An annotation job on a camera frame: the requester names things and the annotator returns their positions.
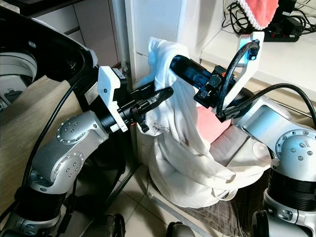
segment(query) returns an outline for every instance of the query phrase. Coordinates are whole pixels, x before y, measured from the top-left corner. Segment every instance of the tiled floor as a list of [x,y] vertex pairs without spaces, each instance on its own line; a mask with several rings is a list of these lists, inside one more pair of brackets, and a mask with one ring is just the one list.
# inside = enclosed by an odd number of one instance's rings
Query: tiled floor
[[[168,224],[179,221],[144,194],[147,184],[146,172],[147,167],[140,166],[107,211],[123,215],[126,237],[165,237]],[[214,230],[210,231],[209,228],[204,230],[214,237],[224,236]]]

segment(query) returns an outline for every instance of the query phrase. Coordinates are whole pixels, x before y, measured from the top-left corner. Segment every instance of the metal bracket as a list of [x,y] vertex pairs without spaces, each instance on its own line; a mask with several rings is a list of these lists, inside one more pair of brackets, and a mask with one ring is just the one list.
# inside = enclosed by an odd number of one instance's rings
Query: metal bracket
[[117,126],[112,126],[111,130],[115,132],[121,129],[123,132],[126,132],[128,128],[118,113],[118,102],[113,101],[114,90],[118,88],[120,88],[120,81],[112,69],[109,66],[99,67],[98,93],[118,124]]
[[242,67],[242,71],[236,79],[236,83],[230,92],[226,95],[224,100],[223,109],[227,108],[227,106],[233,101],[233,99],[238,95],[241,89],[246,85],[249,79],[255,74],[255,72],[259,68],[259,59],[261,56],[262,45],[264,40],[265,33],[264,32],[253,32],[250,35],[241,35],[238,41],[239,50],[246,43],[251,42],[253,40],[259,40],[260,49],[258,51],[258,55],[256,58],[248,59],[248,54],[245,54],[243,58],[239,61],[237,67]]

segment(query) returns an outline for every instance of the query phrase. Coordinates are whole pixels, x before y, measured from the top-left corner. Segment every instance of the screw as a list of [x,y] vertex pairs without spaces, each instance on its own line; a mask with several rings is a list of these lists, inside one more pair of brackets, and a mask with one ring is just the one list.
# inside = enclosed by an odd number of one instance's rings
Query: screw
[[29,46],[31,46],[32,48],[36,48],[36,44],[32,41],[29,41]]
[[288,220],[288,217],[282,214],[279,214],[278,217],[286,221]]

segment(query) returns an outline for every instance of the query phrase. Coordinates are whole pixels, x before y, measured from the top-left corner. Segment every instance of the white cabinet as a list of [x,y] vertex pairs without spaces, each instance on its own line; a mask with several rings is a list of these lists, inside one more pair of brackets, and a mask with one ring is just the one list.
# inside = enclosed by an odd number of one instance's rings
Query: white cabinet
[[36,18],[62,33],[66,33],[67,31],[79,27],[73,5],[66,6]]
[[148,56],[148,40],[176,41],[181,0],[135,0],[135,50]]
[[133,82],[149,70],[139,55],[148,56],[150,37],[183,43],[198,61],[223,21],[222,0],[126,0],[125,9]]
[[108,0],[84,0],[37,19],[93,49],[99,65],[114,66],[118,56],[110,12]]
[[84,41],[83,41],[80,30],[73,32],[73,33],[69,34],[68,36],[70,38],[72,38],[73,40],[77,41],[78,43],[81,43],[82,45],[84,45]]
[[99,65],[118,62],[108,0],[85,0],[74,4],[85,46],[93,49]]

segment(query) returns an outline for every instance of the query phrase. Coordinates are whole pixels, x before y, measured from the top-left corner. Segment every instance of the wooden surface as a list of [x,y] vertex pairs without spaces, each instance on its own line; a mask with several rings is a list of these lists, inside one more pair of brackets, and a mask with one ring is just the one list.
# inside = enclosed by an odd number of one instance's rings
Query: wooden surface
[[[0,213],[13,202],[33,145],[69,87],[67,81],[42,77],[0,114]],[[60,123],[80,113],[79,103],[72,93],[41,145],[54,137]]]

